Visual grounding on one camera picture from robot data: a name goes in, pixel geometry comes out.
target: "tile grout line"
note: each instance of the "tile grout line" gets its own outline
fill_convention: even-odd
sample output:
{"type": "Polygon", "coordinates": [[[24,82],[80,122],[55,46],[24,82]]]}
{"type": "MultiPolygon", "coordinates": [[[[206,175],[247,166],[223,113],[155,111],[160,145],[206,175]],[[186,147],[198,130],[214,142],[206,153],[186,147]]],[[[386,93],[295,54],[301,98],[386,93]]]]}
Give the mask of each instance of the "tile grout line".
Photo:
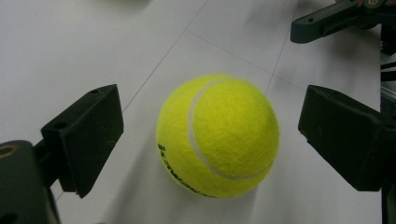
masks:
{"type": "MultiPolygon", "coordinates": [[[[299,5],[300,5],[300,0],[299,0],[298,3],[297,3],[297,7],[296,7],[296,9],[295,9],[295,11],[294,11],[293,19],[292,19],[291,22],[294,21],[294,18],[295,18],[296,15],[297,15],[297,11],[298,11],[298,6],[299,6],[299,5]]],[[[265,92],[265,95],[268,94],[268,91],[270,90],[271,83],[273,82],[273,78],[276,77],[275,72],[276,72],[277,66],[278,66],[278,64],[279,64],[280,57],[282,56],[283,48],[285,48],[286,42],[288,41],[288,38],[290,37],[290,33],[291,33],[291,23],[290,23],[290,28],[289,28],[288,34],[286,35],[286,38],[285,38],[285,40],[283,41],[282,49],[280,50],[279,56],[277,57],[277,60],[276,60],[276,63],[275,63],[275,67],[274,67],[274,71],[272,72],[272,76],[271,76],[271,80],[270,80],[270,85],[268,86],[268,89],[267,89],[267,91],[265,92]]],[[[290,84],[291,84],[292,86],[297,87],[298,89],[301,90],[300,87],[295,86],[295,85],[292,84],[292,83],[290,83],[290,84]]]]}
{"type": "Polygon", "coordinates": [[[196,36],[196,37],[198,37],[198,38],[204,40],[206,43],[208,43],[208,44],[210,44],[210,45],[213,45],[214,47],[216,47],[216,48],[218,48],[218,49],[221,49],[221,50],[223,50],[223,51],[225,51],[225,52],[231,54],[231,55],[232,55],[233,57],[235,57],[236,59],[241,60],[241,61],[243,61],[244,63],[248,63],[248,64],[250,64],[250,65],[256,67],[257,69],[262,70],[263,72],[267,73],[268,75],[272,75],[272,73],[269,72],[269,71],[267,71],[266,69],[263,69],[263,68],[259,67],[257,64],[252,63],[252,62],[250,62],[250,61],[247,61],[246,59],[241,58],[240,56],[238,56],[238,55],[236,55],[236,54],[234,54],[234,53],[228,51],[227,49],[224,49],[224,48],[218,46],[217,44],[212,43],[211,41],[207,40],[206,38],[204,38],[204,37],[202,37],[202,36],[200,36],[200,35],[198,35],[198,34],[196,34],[195,32],[190,31],[190,30],[187,30],[186,32],[188,32],[189,34],[194,35],[194,36],[196,36]]]}
{"type": "Polygon", "coordinates": [[[198,14],[201,12],[201,10],[204,8],[204,6],[206,5],[206,3],[209,0],[206,0],[201,8],[198,10],[197,13],[195,13],[194,17],[191,19],[191,21],[189,22],[189,24],[187,24],[187,26],[183,29],[183,31],[180,33],[180,35],[177,37],[176,41],[172,44],[172,46],[169,48],[169,50],[163,55],[163,57],[161,58],[160,62],[157,64],[157,66],[155,66],[155,68],[152,70],[152,72],[150,73],[150,75],[148,76],[148,78],[144,81],[144,83],[140,86],[139,90],[137,90],[136,94],[134,95],[134,97],[132,97],[132,100],[128,103],[127,106],[125,106],[125,109],[122,110],[122,113],[125,112],[129,105],[132,103],[132,101],[134,100],[134,98],[139,94],[139,92],[143,89],[143,87],[146,85],[146,83],[149,81],[149,79],[152,77],[152,75],[154,74],[154,72],[157,70],[157,68],[160,66],[160,64],[163,62],[163,60],[166,58],[166,56],[169,54],[169,52],[173,49],[173,47],[176,45],[176,43],[178,42],[178,40],[184,35],[184,33],[186,33],[187,29],[190,27],[190,25],[192,24],[192,22],[195,20],[195,18],[198,16],[198,14]]]}

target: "fuzzy felt surface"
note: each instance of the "fuzzy felt surface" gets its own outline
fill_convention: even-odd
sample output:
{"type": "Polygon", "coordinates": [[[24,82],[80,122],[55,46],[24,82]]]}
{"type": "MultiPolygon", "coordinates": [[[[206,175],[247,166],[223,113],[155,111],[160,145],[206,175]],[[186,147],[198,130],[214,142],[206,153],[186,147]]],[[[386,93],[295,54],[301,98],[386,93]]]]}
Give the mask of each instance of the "fuzzy felt surface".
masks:
{"type": "Polygon", "coordinates": [[[232,197],[254,189],[279,145],[276,115],[256,87],[228,75],[195,78],[166,100],[156,140],[163,164],[195,193],[232,197]]]}

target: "black plastic part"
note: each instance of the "black plastic part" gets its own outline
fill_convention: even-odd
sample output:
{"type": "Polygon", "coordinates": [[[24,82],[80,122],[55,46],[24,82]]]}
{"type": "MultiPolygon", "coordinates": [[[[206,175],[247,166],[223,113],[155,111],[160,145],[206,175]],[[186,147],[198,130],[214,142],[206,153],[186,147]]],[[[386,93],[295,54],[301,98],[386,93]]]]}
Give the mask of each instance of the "black plastic part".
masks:
{"type": "Polygon", "coordinates": [[[396,124],[341,92],[309,86],[298,126],[353,188],[378,191],[396,146],[396,124]]]}
{"type": "MultiPolygon", "coordinates": [[[[49,158],[57,158],[59,165],[50,172],[59,172],[64,191],[74,191],[83,198],[91,191],[123,133],[117,86],[88,92],[45,125],[41,132],[52,154],[49,158]]],[[[51,182],[53,174],[46,176],[51,182]]]]}
{"type": "Polygon", "coordinates": [[[358,4],[358,0],[340,1],[297,19],[291,24],[291,42],[308,43],[350,26],[357,19],[358,4]]]}
{"type": "Polygon", "coordinates": [[[381,51],[383,53],[388,55],[393,55],[394,53],[396,53],[395,39],[396,39],[396,22],[393,25],[382,25],[381,51]]]}
{"type": "Polygon", "coordinates": [[[59,223],[52,194],[44,187],[33,146],[0,145],[0,223],[59,223]]]}
{"type": "Polygon", "coordinates": [[[291,24],[290,40],[304,44],[334,34],[349,26],[369,29],[377,24],[395,25],[396,7],[384,6],[384,0],[343,0],[295,20],[291,24]]]}
{"type": "Polygon", "coordinates": [[[396,71],[381,72],[381,82],[395,81],[395,80],[396,80],[396,71]]]}

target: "white tile floor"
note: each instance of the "white tile floor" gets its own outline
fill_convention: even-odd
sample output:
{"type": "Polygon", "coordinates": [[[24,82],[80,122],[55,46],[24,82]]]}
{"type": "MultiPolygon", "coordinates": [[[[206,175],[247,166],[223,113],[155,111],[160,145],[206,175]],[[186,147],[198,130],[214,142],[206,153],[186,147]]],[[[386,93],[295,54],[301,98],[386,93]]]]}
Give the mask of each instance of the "white tile floor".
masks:
{"type": "Polygon", "coordinates": [[[380,223],[378,192],[357,192],[297,130],[309,84],[379,108],[377,30],[306,45],[293,19],[332,0],[0,2],[0,142],[37,143],[40,128],[82,94],[117,83],[125,132],[83,200],[52,186],[62,222],[380,223]],[[177,186],[156,152],[166,97],[200,75],[228,73],[273,104],[281,146],[252,192],[207,199],[177,186]]]}

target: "screw hole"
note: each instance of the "screw hole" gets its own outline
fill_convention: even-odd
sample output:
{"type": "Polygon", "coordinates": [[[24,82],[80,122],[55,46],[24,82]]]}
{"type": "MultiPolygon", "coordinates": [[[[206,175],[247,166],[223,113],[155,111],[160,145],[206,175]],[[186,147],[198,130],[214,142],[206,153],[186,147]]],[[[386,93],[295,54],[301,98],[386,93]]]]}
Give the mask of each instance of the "screw hole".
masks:
{"type": "Polygon", "coordinates": [[[53,126],[55,129],[63,129],[67,126],[66,122],[61,122],[61,123],[57,123],[55,124],[55,126],[53,126]]]}
{"type": "Polygon", "coordinates": [[[17,151],[17,149],[18,148],[15,146],[0,147],[0,159],[14,154],[17,151]]]}
{"type": "Polygon", "coordinates": [[[2,224],[13,224],[18,219],[17,214],[8,213],[0,217],[0,223],[2,224]]]}

